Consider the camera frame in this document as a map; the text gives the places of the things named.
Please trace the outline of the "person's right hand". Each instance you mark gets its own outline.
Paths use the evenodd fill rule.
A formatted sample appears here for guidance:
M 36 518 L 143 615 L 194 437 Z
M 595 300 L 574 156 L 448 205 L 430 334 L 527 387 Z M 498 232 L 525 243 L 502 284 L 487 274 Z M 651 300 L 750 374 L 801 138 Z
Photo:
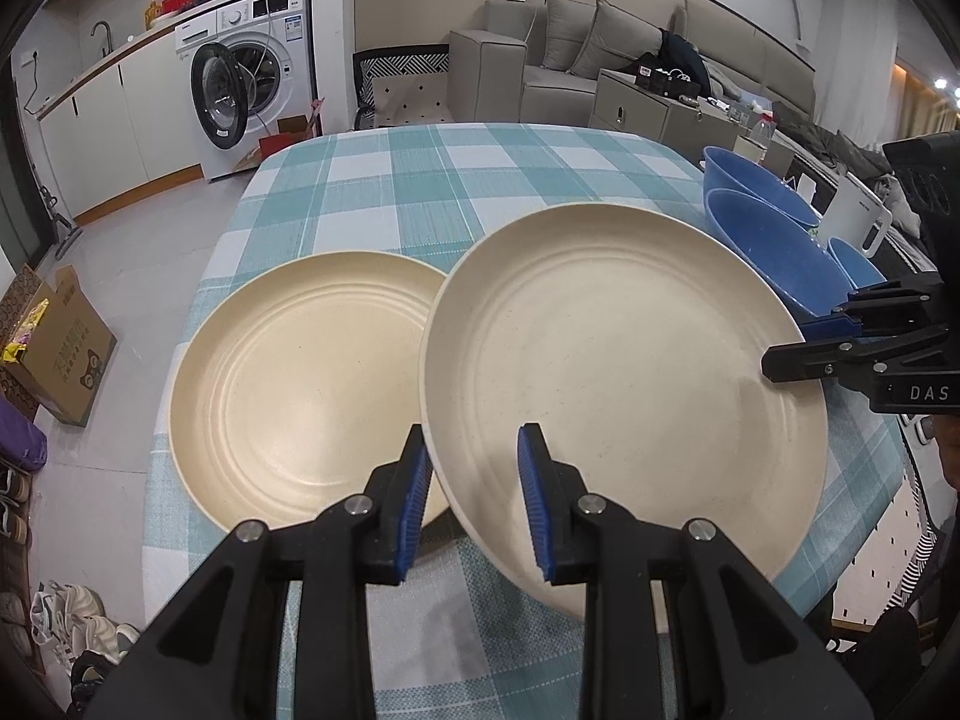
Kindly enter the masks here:
M 934 415 L 932 432 L 939 449 L 942 475 L 951 488 L 960 491 L 960 418 L 957 415 Z

